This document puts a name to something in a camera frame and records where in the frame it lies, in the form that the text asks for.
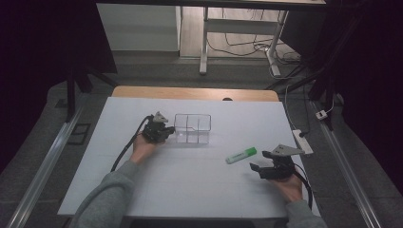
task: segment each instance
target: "transparent box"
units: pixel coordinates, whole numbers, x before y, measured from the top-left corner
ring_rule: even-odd
[[[211,116],[206,114],[176,114],[177,143],[208,143]]]

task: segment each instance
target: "table surface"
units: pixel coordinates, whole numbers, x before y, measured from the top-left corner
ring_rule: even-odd
[[[112,96],[106,102],[59,215],[75,213],[84,197],[109,172],[127,137],[133,134],[133,125],[159,110],[170,120],[169,125],[173,125],[177,113],[211,114],[209,144],[177,143],[176,136],[171,136],[136,177],[136,191],[127,216],[286,217],[285,202],[278,190],[249,167],[249,162],[269,165],[261,155],[262,150],[274,149],[279,143],[296,146],[275,92],[119,86]],[[225,97],[235,101],[223,102]],[[259,151],[257,155],[225,163],[227,156],[252,146]],[[128,157],[126,153],[120,165]],[[299,156],[293,160],[302,165]],[[313,211],[318,215],[315,202]]]
[[[278,102],[278,95],[272,90],[117,86],[112,97],[162,98],[221,101],[231,98],[244,102]]]

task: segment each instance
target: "person's hand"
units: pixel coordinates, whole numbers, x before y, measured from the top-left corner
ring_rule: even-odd
[[[288,202],[302,200],[302,182],[293,174],[286,180],[270,180]]]
[[[140,164],[154,152],[157,146],[158,144],[148,142],[140,133],[133,143],[133,154],[131,155],[130,160]]]

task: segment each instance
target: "gray sweater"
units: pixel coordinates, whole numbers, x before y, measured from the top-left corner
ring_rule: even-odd
[[[134,191],[134,175],[139,167],[126,161],[117,171],[107,174],[101,184],[84,199],[70,227],[120,227],[125,210]],[[305,200],[286,205],[287,227],[327,227],[321,217],[312,214]]]

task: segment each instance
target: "green cap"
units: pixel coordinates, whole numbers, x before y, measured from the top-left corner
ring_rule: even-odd
[[[258,153],[258,150],[256,150],[255,147],[251,147],[247,150],[245,150],[246,154],[248,154],[248,156],[252,156],[252,155],[256,155],[256,153]]]

